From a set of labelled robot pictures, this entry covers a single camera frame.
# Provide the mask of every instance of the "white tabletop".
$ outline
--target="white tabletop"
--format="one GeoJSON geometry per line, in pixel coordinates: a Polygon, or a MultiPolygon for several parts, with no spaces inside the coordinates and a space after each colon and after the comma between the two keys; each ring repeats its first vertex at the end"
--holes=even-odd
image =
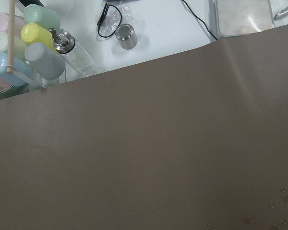
{"type": "MultiPolygon", "coordinates": [[[[125,0],[132,20],[128,21],[138,35],[138,44],[131,50],[120,47],[115,36],[104,39],[97,35],[96,22],[103,0],[41,0],[61,18],[61,27],[68,30],[101,67],[101,72],[126,67],[148,60],[198,48],[213,42],[181,0],[125,0]]],[[[193,11],[215,32],[213,0],[187,0],[193,11]]],[[[288,4],[271,0],[275,14],[288,4]]],[[[0,12],[8,12],[8,0],[0,0],[0,12]]],[[[288,16],[275,21],[275,27],[288,24],[288,16]]]]}

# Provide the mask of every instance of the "metal tongs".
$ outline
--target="metal tongs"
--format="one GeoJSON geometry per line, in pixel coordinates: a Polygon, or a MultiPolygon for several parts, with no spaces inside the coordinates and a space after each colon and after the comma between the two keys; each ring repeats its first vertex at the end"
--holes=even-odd
{"type": "Polygon", "coordinates": [[[280,18],[281,16],[284,16],[288,14],[288,6],[284,8],[283,10],[277,12],[277,14],[274,16],[274,20],[280,18]]]}

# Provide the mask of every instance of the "pastel bottle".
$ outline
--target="pastel bottle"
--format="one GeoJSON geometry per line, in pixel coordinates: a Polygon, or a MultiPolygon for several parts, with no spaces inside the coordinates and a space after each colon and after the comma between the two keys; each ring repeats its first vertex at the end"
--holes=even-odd
{"type": "Polygon", "coordinates": [[[27,23],[36,23],[46,30],[55,28],[58,31],[61,25],[60,17],[55,11],[35,4],[25,8],[24,20],[27,23]]]}
{"type": "MultiPolygon", "coordinates": [[[[27,44],[19,37],[14,37],[14,57],[25,61],[24,52],[27,48],[27,44]]],[[[0,32],[0,52],[7,53],[8,50],[8,34],[0,32]]]]}
{"type": "MultiPolygon", "coordinates": [[[[15,36],[20,37],[22,28],[26,25],[23,17],[15,16],[15,36]]],[[[9,30],[9,15],[0,13],[0,32],[8,32],[9,30]]]]}
{"type": "Polygon", "coordinates": [[[65,71],[65,61],[40,42],[28,46],[25,59],[46,80],[57,79],[65,71]]]}
{"type": "Polygon", "coordinates": [[[52,45],[51,33],[36,23],[29,23],[21,31],[21,39],[30,45],[34,42],[41,42],[54,52],[56,49],[52,45]]]}
{"type": "MultiPolygon", "coordinates": [[[[6,72],[8,56],[6,53],[0,53],[0,77],[13,86],[23,86],[26,82],[14,74],[6,72]]],[[[14,57],[14,66],[17,70],[32,78],[32,67],[20,59],[14,57]]]]}

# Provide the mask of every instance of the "clear glass bottle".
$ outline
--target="clear glass bottle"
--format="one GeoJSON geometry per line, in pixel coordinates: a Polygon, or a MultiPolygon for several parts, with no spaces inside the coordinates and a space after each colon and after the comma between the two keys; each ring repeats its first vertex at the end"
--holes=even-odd
{"type": "Polygon", "coordinates": [[[52,33],[53,47],[73,69],[86,77],[97,73],[96,63],[69,32],[57,34],[54,28],[51,28],[50,32],[52,33]]]}

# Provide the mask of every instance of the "clear plastic bag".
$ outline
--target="clear plastic bag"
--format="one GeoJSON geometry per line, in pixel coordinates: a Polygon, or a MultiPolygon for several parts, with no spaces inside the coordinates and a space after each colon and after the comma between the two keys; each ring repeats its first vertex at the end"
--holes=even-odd
{"type": "MultiPolygon", "coordinates": [[[[110,4],[115,5],[122,15],[121,24],[128,23],[132,24],[134,21],[132,12],[128,6],[123,4],[123,0],[119,2],[109,2],[110,4]]],[[[120,13],[114,7],[110,6],[107,16],[103,21],[102,25],[100,26],[100,34],[103,36],[107,36],[115,32],[116,28],[119,26],[120,23],[120,13]]]]}

